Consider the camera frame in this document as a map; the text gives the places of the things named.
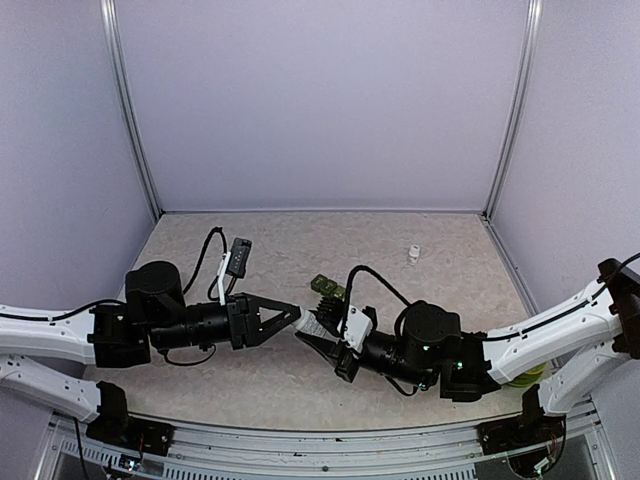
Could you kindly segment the green weekly pill organizer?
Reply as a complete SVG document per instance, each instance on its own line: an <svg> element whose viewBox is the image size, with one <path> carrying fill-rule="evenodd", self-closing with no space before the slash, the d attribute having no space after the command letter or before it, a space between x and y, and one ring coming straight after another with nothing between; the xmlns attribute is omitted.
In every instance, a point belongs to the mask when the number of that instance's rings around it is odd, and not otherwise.
<svg viewBox="0 0 640 480"><path fill-rule="evenodd" d="M316 275L310 282L311 289L323 298L345 298L346 289L336 281L322 275Z"/></svg>

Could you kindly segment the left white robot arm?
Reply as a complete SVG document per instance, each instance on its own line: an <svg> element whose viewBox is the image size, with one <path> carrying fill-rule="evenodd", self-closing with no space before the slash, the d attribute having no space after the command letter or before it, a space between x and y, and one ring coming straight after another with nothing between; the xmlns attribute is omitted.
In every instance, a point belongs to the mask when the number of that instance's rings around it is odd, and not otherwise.
<svg viewBox="0 0 640 480"><path fill-rule="evenodd" d="M125 298L98 300L67 313L1 308L1 376L9 387L102 430L121 445L140 434L126 395L106 382L73 380L29 357L70 360L98 368L148 364L151 353L227 342L233 349L259 346L288 326L300 328L312 313L250 294L188 305L177 267L154 261L127 273Z"/></svg>

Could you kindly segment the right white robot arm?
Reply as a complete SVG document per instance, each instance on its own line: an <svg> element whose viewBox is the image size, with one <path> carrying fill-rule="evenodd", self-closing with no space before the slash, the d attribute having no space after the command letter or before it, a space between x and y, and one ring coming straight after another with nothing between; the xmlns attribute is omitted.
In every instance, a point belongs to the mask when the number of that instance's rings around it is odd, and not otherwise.
<svg viewBox="0 0 640 480"><path fill-rule="evenodd" d="M311 346L352 382L371 370L409 395L438 386L441 397L475 402L519 375L566 353L571 359L531 387L511 433L535 442L610 372L639 357L639 275L607 259L599 277L570 299L517 324L488 332L462 330L458 314L416 301L401 312L394 331L375 330L374 315L327 299L294 324Z"/></svg>

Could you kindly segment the small white pill bottle far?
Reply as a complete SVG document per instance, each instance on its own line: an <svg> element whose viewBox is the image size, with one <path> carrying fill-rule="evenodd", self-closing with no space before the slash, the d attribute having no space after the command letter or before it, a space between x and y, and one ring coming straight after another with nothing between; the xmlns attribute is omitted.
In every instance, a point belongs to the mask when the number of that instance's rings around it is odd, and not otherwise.
<svg viewBox="0 0 640 480"><path fill-rule="evenodd" d="M407 261L410 265L416 265L420 259L421 248L419 245L410 245L407 252Z"/></svg>

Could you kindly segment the green bowl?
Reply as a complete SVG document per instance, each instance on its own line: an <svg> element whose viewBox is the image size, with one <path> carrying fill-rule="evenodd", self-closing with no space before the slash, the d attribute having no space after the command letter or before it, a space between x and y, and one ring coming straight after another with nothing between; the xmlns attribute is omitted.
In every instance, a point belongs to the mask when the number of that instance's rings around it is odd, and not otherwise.
<svg viewBox="0 0 640 480"><path fill-rule="evenodd" d="M529 388L536 384L543 376L547 367L547 363L536 365L535 367L524 371L523 373L510 380L507 385L513 388Z"/></svg>

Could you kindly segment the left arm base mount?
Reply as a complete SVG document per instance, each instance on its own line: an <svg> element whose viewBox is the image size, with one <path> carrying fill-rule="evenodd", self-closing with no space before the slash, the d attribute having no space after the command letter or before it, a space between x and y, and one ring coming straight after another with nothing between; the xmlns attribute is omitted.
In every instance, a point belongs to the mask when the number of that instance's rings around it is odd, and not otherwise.
<svg viewBox="0 0 640 480"><path fill-rule="evenodd" d="M142 454L168 455L174 436L171 424L132 416L125 391L115 384L100 381L97 388L100 392L98 416L87 423L88 438Z"/></svg>

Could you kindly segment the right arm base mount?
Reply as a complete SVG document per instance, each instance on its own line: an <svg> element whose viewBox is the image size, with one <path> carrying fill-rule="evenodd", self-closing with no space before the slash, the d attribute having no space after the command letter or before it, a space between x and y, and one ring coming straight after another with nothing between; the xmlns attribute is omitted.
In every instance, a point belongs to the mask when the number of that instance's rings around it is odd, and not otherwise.
<svg viewBox="0 0 640 480"><path fill-rule="evenodd" d="M520 414L480 423L476 427L484 455L529 447L562 437L566 430L566 415L552 416L544 411L539 398L539 385L522 396Z"/></svg>

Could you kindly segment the aluminium front rail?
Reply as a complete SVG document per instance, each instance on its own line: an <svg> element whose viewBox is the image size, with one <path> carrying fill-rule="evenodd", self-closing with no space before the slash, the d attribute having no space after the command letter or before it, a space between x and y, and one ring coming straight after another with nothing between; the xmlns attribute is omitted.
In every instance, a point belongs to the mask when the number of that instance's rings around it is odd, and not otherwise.
<svg viewBox="0 0 640 480"><path fill-rule="evenodd" d="M165 456L144 455L86 437L71 420L52 416L31 478L79 478L86 462L132 479L505 479L515 452L486 454L475 421L365 431L287 431L173 421Z"/></svg>

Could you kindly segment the left aluminium corner post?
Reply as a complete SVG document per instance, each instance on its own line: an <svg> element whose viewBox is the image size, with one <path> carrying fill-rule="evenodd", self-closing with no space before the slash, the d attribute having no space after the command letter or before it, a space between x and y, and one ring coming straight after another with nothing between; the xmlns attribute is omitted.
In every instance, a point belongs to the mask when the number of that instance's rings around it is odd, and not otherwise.
<svg viewBox="0 0 640 480"><path fill-rule="evenodd" d="M116 2L114 0L101 0L100 11L116 92L133 155L135 170L138 174L143 196L151 218L154 223L157 223L164 211L152 177L136 116L133 95L127 74L123 42L119 30Z"/></svg>

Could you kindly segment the aluminium corner post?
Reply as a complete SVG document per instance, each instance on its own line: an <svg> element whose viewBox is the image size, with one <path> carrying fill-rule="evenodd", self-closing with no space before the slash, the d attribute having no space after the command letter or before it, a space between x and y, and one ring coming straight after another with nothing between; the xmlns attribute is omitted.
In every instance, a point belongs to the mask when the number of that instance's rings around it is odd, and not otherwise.
<svg viewBox="0 0 640 480"><path fill-rule="evenodd" d="M528 2L523 43L506 130L500 148L498 164L483 210L483 216L487 223L491 223L496 215L512 161L533 70L542 12L543 2L541 0L530 0Z"/></svg>
<svg viewBox="0 0 640 480"><path fill-rule="evenodd" d="M154 223L157 223L164 211L152 177L136 116L133 95L127 74L123 42L119 30L116 2L114 0L101 0L100 11L116 92L133 155L135 170L138 174L143 196L151 218Z"/></svg>

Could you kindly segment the right aluminium corner post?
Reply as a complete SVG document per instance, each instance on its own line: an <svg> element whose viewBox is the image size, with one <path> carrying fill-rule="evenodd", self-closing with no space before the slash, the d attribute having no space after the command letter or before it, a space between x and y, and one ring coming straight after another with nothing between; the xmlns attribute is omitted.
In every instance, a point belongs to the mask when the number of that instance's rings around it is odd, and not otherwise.
<svg viewBox="0 0 640 480"><path fill-rule="evenodd" d="M500 148L498 164L483 210L483 216L487 223L491 223L496 215L512 161L533 70L542 12L543 2L541 0L530 0L528 2L523 43L506 130Z"/></svg>

